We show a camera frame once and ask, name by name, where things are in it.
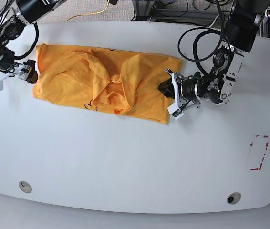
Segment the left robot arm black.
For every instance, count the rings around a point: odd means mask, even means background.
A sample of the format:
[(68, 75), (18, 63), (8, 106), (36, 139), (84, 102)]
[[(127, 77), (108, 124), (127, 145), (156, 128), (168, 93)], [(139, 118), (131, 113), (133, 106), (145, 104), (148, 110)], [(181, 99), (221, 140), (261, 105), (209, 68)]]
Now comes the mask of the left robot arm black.
[[(185, 60), (194, 62), (198, 71), (184, 77), (167, 69), (171, 78), (162, 82), (158, 90), (165, 97), (181, 103), (181, 108), (189, 102), (199, 103), (203, 98), (216, 105), (227, 103), (242, 65), (243, 53), (251, 51), (263, 13), (269, 5), (269, 0), (234, 1), (227, 21), (219, 14), (221, 30), (202, 27), (202, 32), (193, 41), (193, 58), (181, 54)], [(207, 57), (199, 58), (198, 42), (209, 34), (220, 36), (218, 44)]]

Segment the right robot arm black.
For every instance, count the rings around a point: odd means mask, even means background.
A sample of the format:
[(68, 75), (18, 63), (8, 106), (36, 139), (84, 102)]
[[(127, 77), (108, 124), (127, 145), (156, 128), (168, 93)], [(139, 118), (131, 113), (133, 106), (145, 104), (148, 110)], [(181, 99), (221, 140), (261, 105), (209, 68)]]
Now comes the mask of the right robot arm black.
[[(38, 20), (64, 4), (64, 0), (8, 0), (0, 11), (0, 90), (3, 81), (17, 76), (30, 84), (35, 84), (38, 74), (35, 70), (35, 61), (25, 59), (35, 49), (39, 38)], [(17, 56), (6, 45), (9, 41), (20, 37), (27, 25), (33, 25), (35, 39), (25, 54)]]

